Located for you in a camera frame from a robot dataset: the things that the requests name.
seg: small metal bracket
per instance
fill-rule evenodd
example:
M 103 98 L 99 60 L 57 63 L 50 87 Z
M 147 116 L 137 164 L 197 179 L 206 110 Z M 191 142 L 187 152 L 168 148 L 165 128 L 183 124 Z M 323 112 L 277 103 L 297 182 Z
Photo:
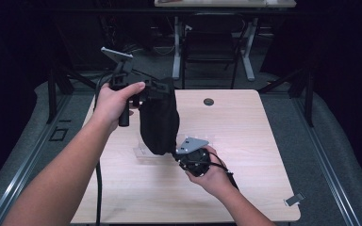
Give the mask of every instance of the small metal bracket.
M 184 140 L 184 142 L 181 144 L 181 147 L 179 149 L 175 150 L 175 153 L 177 153 L 177 154 L 192 153 L 192 152 L 204 147 L 207 144 L 208 144 L 207 140 L 187 137 Z
M 305 196 L 302 193 L 298 193 L 287 200 L 284 200 L 285 205 L 291 206 L 294 204 L 300 204 L 300 201 L 304 200 Z

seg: fingers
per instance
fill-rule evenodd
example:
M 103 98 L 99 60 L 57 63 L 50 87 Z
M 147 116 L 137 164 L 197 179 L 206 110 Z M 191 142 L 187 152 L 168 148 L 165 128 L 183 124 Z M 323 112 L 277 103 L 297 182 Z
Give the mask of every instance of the fingers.
M 192 175 L 192 173 L 190 173 L 189 171 L 185 171 L 185 173 L 187 174 L 189 180 L 193 183 L 195 183 L 196 177 L 194 175 Z
M 124 99 L 127 100 L 131 96 L 140 93 L 143 89 L 145 89 L 145 83 L 139 82 L 129 85 L 128 87 L 119 90 L 119 95 Z
M 217 155 L 217 151 L 214 148 L 212 148 L 211 146 L 206 145 L 204 148 L 206 148 L 210 153 L 214 153 L 215 155 Z M 218 163 L 218 164 L 223 164 L 225 166 L 225 163 L 220 162 L 220 160 L 214 154 L 210 155 L 211 162 Z
M 108 83 L 105 83 L 104 85 L 102 85 L 101 89 L 102 88 L 108 88 L 109 87 L 109 84 Z

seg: light wood tabletop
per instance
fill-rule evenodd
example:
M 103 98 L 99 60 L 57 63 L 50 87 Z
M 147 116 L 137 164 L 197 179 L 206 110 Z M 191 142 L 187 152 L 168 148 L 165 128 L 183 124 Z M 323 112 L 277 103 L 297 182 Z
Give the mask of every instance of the light wood tabletop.
M 273 221 L 295 221 L 299 207 L 286 206 L 294 194 L 260 97 L 249 89 L 176 90 L 180 115 L 178 145 L 185 137 L 210 142 L 241 193 Z M 210 98 L 214 105 L 204 104 Z M 153 155 L 140 137 L 139 111 L 130 126 L 117 128 L 101 157 L 104 223 L 232 222 L 225 207 L 166 154 Z M 72 220 L 92 223 L 97 181 L 92 175 Z

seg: black handle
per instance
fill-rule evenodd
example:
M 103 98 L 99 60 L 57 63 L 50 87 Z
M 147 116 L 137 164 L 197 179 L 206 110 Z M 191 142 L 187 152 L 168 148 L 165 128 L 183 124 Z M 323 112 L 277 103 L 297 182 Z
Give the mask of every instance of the black handle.
M 125 104 L 123 113 L 119 118 L 119 126 L 126 127 L 126 126 L 130 125 L 130 113 L 129 112 L 130 112 L 130 106 L 127 101 L 127 103 Z

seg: wrist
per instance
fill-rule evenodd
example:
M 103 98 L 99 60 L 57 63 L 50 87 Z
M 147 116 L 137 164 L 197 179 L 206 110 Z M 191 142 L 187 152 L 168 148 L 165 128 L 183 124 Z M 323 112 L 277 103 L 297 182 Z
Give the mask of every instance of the wrist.
M 230 195 L 235 195 L 238 193 L 240 194 L 239 190 L 237 190 L 231 184 L 227 184 L 222 186 L 221 189 L 216 190 L 216 192 L 213 192 L 212 195 L 222 202 L 222 200 L 226 200 Z
M 112 127 L 112 122 L 106 117 L 100 117 L 98 114 L 92 114 L 87 125 L 97 131 L 104 132 L 105 134 L 110 134 L 112 132 L 110 129 Z

